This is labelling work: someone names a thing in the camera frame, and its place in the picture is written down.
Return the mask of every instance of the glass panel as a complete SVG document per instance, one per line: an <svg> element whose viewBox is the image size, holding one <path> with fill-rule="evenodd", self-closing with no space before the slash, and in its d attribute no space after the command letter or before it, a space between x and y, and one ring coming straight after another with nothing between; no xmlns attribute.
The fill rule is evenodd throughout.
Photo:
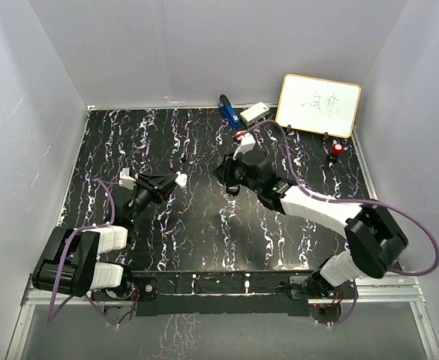
<svg viewBox="0 0 439 360"><path fill-rule="evenodd" d="M331 330L282 314L192 314L137 317L116 331L89 306L67 306L51 325L46 313L36 306L23 360L426 359L409 303L359 303Z"/></svg>

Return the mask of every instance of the small white box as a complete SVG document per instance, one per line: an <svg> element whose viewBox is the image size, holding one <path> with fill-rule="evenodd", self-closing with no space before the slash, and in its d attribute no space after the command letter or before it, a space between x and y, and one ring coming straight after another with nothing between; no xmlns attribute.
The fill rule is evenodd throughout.
<svg viewBox="0 0 439 360"><path fill-rule="evenodd" d="M269 114L269 108L264 103L257 103L241 112L241 119L247 126Z"/></svg>

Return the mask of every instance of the floor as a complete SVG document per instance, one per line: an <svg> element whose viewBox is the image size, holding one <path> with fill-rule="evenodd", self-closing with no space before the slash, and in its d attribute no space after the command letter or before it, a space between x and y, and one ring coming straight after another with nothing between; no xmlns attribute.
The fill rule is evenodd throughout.
<svg viewBox="0 0 439 360"><path fill-rule="evenodd" d="M274 111L269 116L274 118ZM230 198L211 171L235 149L236 130L219 109L101 110L90 113L62 213L62 224L102 223L106 197L92 181L118 181L131 172L188 175L185 190L166 203L151 204L137 221L133 244L107 260L136 271L309 270L344 249L332 230L299 217L265 209L243 188ZM276 130L256 130L259 146L287 176L284 148ZM314 191L367 198L368 191L351 139L339 162L326 162L332 139L294 131L288 136L299 177Z"/></svg>

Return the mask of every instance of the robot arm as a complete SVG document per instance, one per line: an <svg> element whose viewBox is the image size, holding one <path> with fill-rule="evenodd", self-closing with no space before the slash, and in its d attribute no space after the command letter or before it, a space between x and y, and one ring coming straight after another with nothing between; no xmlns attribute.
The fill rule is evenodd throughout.
<svg viewBox="0 0 439 360"><path fill-rule="evenodd" d="M136 178L132 178L129 176L129 169L123 169L119 186L126 189L127 196L123 202L114 196L114 225L88 226L81 231L60 226L54 228L32 274L34 287L53 290L65 243L73 233L76 235L72 238L66 253L58 292L82 297L89 290L112 289L124 285L125 267L109 262L96 262L98 255L125 248L130 240L128 233L130 236L137 216L147 205L150 202L159 204L167 200L174 188L177 185L185 187L186 181L186 174L181 173L137 174ZM109 213L105 221L108 221L110 216Z"/></svg>
<svg viewBox="0 0 439 360"><path fill-rule="evenodd" d="M406 248L407 238L387 209L312 199L293 181L275 174L264 152L254 148L252 135L239 140L238 149L227 154L213 172L228 194L235 196L240 185L246 186L266 208L307 218L347 239L349 250L327 259L302 285L304 291L328 296L335 287L359 276L381 278Z"/></svg>

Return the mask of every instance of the whiteboard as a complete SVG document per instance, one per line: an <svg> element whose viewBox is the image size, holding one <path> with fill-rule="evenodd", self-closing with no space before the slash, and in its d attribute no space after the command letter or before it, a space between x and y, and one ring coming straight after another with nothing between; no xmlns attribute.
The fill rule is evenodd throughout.
<svg viewBox="0 0 439 360"><path fill-rule="evenodd" d="M292 129L350 137L360 95L359 85L288 74L276 121Z"/></svg>

